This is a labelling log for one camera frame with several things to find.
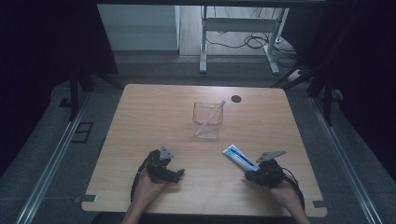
toothpaste tube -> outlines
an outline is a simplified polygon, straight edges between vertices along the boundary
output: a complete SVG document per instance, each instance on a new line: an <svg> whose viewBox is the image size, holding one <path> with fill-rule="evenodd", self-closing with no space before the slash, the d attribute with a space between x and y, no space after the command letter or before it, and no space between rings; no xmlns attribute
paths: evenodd
<svg viewBox="0 0 396 224"><path fill-rule="evenodd" d="M223 153L240 165L245 171L257 171L259 169L235 145L230 145L223 151Z"/></svg>

white wall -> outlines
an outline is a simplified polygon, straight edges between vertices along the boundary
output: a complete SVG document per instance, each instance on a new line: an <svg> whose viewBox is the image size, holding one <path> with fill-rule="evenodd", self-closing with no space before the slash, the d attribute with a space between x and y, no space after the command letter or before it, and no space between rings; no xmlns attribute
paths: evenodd
<svg viewBox="0 0 396 224"><path fill-rule="evenodd" d="M178 49L179 6L97 6L113 50Z"/></svg>

toothbrush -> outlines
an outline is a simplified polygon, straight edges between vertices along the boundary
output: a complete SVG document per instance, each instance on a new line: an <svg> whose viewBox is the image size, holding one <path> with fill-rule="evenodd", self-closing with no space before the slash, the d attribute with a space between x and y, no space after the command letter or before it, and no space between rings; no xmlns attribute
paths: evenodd
<svg viewBox="0 0 396 224"><path fill-rule="evenodd" d="M211 114L211 115L209 116L209 118L205 121L205 123L204 123L201 127L199 127L198 130L195 132L195 136L198 135L198 134L201 132L201 130L210 122L210 120L213 119L213 117L216 116L216 114L219 112L219 110L220 110L222 107L224 107L224 105L225 105L225 101L222 100L222 101L220 102L219 108L218 108L213 114Z"/></svg>

person's arm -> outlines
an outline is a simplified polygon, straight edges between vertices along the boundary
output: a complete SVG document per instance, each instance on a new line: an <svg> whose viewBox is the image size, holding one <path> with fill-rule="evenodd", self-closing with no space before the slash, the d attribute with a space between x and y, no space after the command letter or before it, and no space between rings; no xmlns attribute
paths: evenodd
<svg viewBox="0 0 396 224"><path fill-rule="evenodd" d="M277 203L279 203L279 205L286 208L290 212L291 216L298 224L310 223L303 209L303 206L301 205L300 198L288 181L283 180L278 186L273 189L267 187L263 188L273 196L273 198Z"/></svg>
<svg viewBox="0 0 396 224"><path fill-rule="evenodd" d="M166 182L152 180L146 169L142 171L138 181L134 199L128 207L122 224L137 224L146 207L166 186Z"/></svg>

wooden table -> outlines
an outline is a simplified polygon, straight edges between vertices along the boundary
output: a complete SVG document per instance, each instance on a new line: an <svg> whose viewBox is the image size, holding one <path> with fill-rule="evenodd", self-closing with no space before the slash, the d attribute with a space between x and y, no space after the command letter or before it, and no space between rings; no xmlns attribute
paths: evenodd
<svg viewBox="0 0 396 224"><path fill-rule="evenodd" d="M242 101L233 103L234 95ZM221 100L227 104L219 139L194 137L194 103ZM312 203L323 199L285 92L236 87L126 86L86 192L96 201L83 202L82 208L125 212L138 166L150 151L166 146L175 154L167 168L186 171L147 213L289 216L222 154L231 144L252 161L264 151L287 150L276 160L300 181L307 215L326 216L326 208Z"/></svg>

